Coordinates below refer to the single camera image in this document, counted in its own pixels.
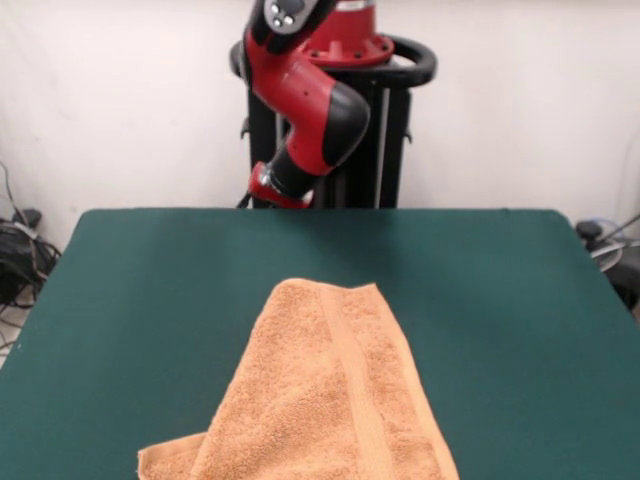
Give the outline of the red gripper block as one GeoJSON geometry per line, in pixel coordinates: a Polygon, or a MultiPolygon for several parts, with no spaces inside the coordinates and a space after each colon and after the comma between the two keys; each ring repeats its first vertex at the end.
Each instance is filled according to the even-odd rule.
{"type": "Polygon", "coordinates": [[[309,191],[301,198],[289,197],[272,185],[267,170],[254,169],[249,178],[248,192],[241,198],[236,207],[246,208],[252,197],[280,208],[308,208],[312,203],[313,196],[313,192],[309,191]]]}

